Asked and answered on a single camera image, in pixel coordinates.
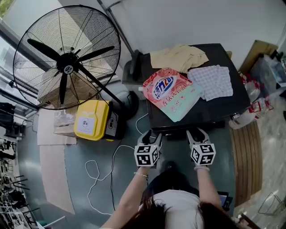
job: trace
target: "hair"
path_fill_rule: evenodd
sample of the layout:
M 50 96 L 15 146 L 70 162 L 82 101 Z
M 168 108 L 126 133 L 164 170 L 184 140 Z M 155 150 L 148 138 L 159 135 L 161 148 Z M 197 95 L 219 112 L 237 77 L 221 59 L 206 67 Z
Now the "hair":
M 122 227 L 122 229 L 165 229 L 166 212 L 164 204 L 156 204 L 153 198 L 145 200 L 142 208 Z M 211 203 L 201 202 L 198 211 L 202 216 L 204 229 L 238 227 L 221 209 Z

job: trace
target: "black shoe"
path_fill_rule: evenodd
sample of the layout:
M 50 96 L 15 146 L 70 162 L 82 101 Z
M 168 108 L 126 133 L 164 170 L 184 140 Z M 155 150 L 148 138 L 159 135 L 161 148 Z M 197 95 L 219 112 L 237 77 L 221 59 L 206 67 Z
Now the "black shoe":
M 167 170 L 176 170 L 179 171 L 178 166 L 173 161 L 164 161 L 162 164 L 162 172 Z

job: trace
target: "white cube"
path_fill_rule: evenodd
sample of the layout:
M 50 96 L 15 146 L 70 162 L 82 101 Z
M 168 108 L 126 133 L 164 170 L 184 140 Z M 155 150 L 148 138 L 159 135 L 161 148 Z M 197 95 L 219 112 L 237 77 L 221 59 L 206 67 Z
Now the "white cube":
M 191 158 L 196 165 L 211 165 L 215 158 L 214 144 L 194 144 L 191 151 Z
M 158 145 L 136 145 L 134 150 L 134 157 L 136 165 L 153 166 L 159 158 L 159 146 Z

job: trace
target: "white t-shirt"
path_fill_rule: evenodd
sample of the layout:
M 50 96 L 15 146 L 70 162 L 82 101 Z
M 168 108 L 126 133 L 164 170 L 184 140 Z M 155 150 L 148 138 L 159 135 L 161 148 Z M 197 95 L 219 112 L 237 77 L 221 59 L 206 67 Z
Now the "white t-shirt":
M 198 211 L 200 199 L 189 192 L 166 190 L 154 195 L 154 201 L 165 204 L 166 229 L 203 229 L 202 217 Z

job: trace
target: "black table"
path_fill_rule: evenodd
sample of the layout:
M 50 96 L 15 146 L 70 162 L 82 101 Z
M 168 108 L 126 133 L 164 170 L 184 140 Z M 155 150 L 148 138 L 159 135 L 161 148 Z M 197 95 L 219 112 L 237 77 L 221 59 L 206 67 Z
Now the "black table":
M 151 128 L 153 131 L 172 132 L 174 130 L 186 129 L 191 126 L 201 126 L 205 123 L 213 123 L 223 120 L 225 117 L 234 113 L 243 112 L 250 106 L 250 100 L 240 76 L 228 57 L 226 51 L 221 44 L 201 44 L 193 45 L 206 53 L 209 61 L 200 67 L 211 65 L 220 65 L 228 67 L 233 89 L 233 96 L 216 98 L 206 102 L 203 99 L 192 107 L 187 115 L 179 122 L 174 123 L 166 116 L 159 108 L 147 100 L 147 107 Z M 158 71 L 157 68 L 152 68 L 150 54 L 144 54 L 140 58 L 142 75 L 138 82 L 143 83 L 153 73 Z

